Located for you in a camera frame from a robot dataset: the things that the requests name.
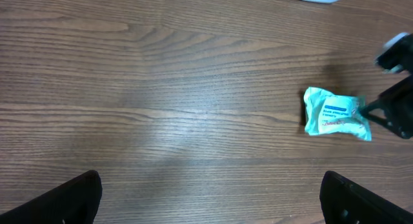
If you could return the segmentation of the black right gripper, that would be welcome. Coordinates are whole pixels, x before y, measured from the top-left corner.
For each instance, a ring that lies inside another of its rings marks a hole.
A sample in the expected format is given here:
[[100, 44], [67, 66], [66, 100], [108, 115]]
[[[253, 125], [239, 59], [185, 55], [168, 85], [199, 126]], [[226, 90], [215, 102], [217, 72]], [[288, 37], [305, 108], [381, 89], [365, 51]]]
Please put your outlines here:
[[[383, 117], [371, 114], [383, 110]], [[393, 134], [403, 138], [412, 137], [412, 75], [382, 92], [375, 101], [361, 107], [360, 114]]]

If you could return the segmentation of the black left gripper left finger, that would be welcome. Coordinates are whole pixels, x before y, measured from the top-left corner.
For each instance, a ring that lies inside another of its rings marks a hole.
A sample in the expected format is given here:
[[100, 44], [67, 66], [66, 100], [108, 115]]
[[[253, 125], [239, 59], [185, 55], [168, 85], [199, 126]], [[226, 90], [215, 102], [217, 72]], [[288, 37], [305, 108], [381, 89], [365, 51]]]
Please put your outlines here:
[[93, 223], [103, 188], [95, 170], [89, 170], [31, 201], [1, 215], [2, 224]]

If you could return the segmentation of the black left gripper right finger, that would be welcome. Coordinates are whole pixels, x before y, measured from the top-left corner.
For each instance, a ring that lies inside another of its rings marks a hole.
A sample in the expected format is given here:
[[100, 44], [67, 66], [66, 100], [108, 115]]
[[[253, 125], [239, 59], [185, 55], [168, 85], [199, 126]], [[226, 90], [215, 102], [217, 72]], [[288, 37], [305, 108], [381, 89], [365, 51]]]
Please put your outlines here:
[[334, 171], [325, 172], [319, 198], [326, 224], [412, 224], [412, 213]]

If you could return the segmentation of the mint green wipes pack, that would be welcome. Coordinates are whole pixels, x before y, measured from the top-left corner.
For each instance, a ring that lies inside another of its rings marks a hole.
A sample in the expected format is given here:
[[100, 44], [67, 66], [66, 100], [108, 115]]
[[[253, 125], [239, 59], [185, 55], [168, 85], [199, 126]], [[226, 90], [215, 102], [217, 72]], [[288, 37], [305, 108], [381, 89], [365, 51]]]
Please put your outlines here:
[[339, 96], [322, 88], [309, 87], [303, 101], [307, 121], [305, 132], [308, 135], [344, 133], [363, 141], [372, 140], [368, 120], [359, 112], [365, 105], [364, 97]]

